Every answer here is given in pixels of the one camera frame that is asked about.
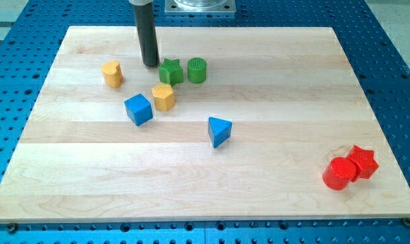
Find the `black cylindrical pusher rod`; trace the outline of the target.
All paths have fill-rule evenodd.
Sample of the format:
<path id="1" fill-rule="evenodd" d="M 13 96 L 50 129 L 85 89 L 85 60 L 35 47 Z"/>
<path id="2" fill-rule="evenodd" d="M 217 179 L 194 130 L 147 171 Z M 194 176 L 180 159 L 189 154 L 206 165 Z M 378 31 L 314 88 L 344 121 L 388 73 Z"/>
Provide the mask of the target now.
<path id="1" fill-rule="evenodd" d="M 133 3 L 134 18 L 145 66 L 159 64 L 159 51 L 152 3 Z"/>

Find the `grey rod mount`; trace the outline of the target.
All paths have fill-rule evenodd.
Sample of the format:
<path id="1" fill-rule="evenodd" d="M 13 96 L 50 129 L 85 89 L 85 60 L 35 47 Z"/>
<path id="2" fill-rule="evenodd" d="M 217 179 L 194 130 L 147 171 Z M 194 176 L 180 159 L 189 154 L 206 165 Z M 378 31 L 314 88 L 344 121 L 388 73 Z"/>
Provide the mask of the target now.
<path id="1" fill-rule="evenodd" d="M 153 0 L 129 0 L 132 5 L 147 5 L 152 3 Z"/>

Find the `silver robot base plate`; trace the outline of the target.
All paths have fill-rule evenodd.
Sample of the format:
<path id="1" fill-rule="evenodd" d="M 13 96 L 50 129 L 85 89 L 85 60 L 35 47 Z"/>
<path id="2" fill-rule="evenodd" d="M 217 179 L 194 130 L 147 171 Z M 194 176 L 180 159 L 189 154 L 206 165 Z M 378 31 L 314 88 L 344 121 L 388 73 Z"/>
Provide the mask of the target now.
<path id="1" fill-rule="evenodd" d="M 165 12 L 183 13 L 235 13 L 235 0 L 166 0 Z"/>

